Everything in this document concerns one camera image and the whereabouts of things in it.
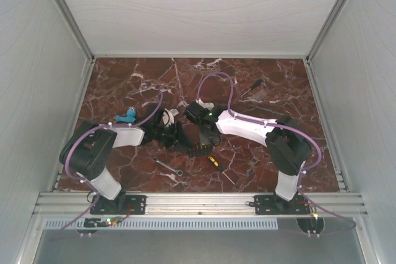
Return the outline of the black fuse box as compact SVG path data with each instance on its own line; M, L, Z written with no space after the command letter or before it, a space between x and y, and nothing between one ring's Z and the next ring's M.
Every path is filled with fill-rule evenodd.
M188 157L190 158L195 158L195 157L199 157L199 156L207 156L209 154L211 154L213 150L213 146L212 145L196 145L194 146L192 149L190 149L187 153Z

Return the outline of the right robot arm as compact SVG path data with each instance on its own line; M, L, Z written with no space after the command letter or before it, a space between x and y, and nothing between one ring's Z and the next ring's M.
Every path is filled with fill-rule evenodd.
M222 135L233 135L266 147L272 163L278 169L278 180L272 198L268 202L257 202L256 205L281 214L294 208L300 169L310 155L311 145L297 133L298 126L292 118L260 119L199 100L193 101L185 109L184 115L209 140L217 141Z

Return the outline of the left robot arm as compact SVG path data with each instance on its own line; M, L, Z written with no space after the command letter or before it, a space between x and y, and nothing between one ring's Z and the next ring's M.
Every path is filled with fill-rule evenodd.
M75 130L59 155L65 171L86 182L95 192L96 204L91 214L123 214L127 212L128 197L120 182L107 168L111 151L119 147L141 147L157 141L170 151L187 153L192 142L182 124L174 121L172 113L151 106L136 122L121 121L103 125L85 120Z

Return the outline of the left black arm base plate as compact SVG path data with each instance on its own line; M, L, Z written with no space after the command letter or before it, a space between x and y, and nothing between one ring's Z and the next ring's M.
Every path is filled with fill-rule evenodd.
M91 208L91 215L144 215L147 202L146 195L126 194L115 200L103 197Z

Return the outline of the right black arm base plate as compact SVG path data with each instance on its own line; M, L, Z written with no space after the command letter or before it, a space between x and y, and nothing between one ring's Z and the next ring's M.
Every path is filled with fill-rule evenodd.
M254 208L256 215L309 215L311 208L309 202L301 195L286 201L275 194L255 195L248 205Z

